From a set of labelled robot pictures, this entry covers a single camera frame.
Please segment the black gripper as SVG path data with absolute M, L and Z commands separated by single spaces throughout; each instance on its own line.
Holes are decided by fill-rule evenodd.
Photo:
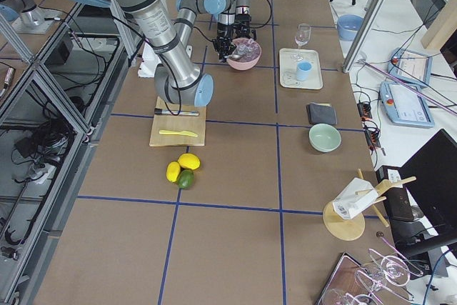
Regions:
M 233 37 L 233 24 L 217 23 L 216 42 L 219 45 L 231 44 Z

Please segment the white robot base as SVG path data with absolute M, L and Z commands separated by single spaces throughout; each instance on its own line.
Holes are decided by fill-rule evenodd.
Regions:
M 159 57 L 146 42 L 143 44 L 141 51 L 141 64 L 138 70 L 140 78 L 154 78 L 156 68 L 161 63 Z

